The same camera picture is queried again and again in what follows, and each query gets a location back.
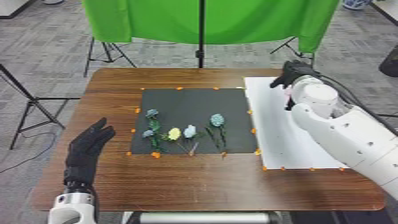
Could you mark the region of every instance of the yellow flower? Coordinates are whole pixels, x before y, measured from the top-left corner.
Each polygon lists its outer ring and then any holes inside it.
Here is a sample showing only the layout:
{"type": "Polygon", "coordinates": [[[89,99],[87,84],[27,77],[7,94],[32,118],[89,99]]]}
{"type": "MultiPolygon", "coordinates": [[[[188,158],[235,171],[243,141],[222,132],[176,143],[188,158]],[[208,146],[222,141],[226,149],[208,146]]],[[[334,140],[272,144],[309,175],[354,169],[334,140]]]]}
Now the yellow flower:
{"type": "Polygon", "coordinates": [[[180,138],[180,136],[181,136],[181,131],[180,131],[178,128],[172,128],[171,131],[169,131],[169,139],[171,139],[172,141],[176,141],[178,138],[180,138]]]}

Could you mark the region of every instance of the orange tape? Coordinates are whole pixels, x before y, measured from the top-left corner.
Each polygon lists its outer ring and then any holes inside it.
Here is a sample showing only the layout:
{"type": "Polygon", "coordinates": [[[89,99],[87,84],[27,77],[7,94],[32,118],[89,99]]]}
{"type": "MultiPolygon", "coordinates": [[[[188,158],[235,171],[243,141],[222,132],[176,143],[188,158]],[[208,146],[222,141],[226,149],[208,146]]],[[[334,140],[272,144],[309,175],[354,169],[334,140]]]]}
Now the orange tape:
{"type": "Polygon", "coordinates": [[[151,153],[151,156],[153,156],[153,158],[158,159],[158,158],[160,158],[160,152],[153,152],[153,153],[151,153]]]}
{"type": "Polygon", "coordinates": [[[259,150],[259,149],[256,149],[254,154],[256,154],[256,156],[259,156],[259,155],[261,155],[261,150],[259,150]]]}

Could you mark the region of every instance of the dark gray mat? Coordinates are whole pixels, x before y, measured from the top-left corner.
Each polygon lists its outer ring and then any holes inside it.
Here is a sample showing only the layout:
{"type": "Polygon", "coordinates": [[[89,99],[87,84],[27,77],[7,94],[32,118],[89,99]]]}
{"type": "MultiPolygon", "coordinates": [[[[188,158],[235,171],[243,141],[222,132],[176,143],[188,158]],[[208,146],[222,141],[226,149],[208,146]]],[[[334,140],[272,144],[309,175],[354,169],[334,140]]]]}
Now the dark gray mat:
{"type": "MultiPolygon", "coordinates": [[[[140,115],[135,123],[135,136],[132,152],[149,154],[153,152],[149,140],[142,138],[148,130],[146,111],[156,109],[156,116],[162,129],[160,133],[169,133],[171,128],[180,128],[181,132],[188,125],[197,127],[197,132],[206,134],[204,127],[210,125],[210,117],[222,114],[226,119],[226,142],[227,153],[252,153],[256,151],[256,138],[251,133],[252,122],[247,114],[247,98],[242,89],[151,89],[142,93],[140,115]]],[[[199,147],[196,153],[220,153],[208,134],[197,138],[199,147]]],[[[183,146],[192,145],[183,138],[178,140],[183,146]]],[[[162,148],[169,154],[187,153],[176,143],[162,141],[162,148]]]]}

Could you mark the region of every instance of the white paper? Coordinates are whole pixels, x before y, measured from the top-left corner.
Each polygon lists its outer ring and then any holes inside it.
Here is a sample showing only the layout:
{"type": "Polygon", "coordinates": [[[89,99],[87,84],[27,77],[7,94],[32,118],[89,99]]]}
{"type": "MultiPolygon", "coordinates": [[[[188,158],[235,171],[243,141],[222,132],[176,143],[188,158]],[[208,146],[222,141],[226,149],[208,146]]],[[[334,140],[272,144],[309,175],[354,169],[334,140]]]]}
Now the white paper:
{"type": "Polygon", "coordinates": [[[284,110],[290,93],[281,86],[270,89],[274,79],[274,77],[245,78],[263,165],[268,169],[347,167],[295,124],[291,112],[284,110]]]}

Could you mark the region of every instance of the green screen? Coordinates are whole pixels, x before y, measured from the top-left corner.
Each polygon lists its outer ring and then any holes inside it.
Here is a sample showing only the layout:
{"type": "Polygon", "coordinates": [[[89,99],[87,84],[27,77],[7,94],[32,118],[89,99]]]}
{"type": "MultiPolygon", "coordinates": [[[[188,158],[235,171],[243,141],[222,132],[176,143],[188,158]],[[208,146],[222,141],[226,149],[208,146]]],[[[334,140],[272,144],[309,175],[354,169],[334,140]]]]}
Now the green screen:
{"type": "MultiPolygon", "coordinates": [[[[315,52],[338,0],[206,0],[206,44],[238,44],[299,37],[315,52]]],[[[197,44],[199,0],[84,0],[94,38],[132,37],[197,44]]]]}

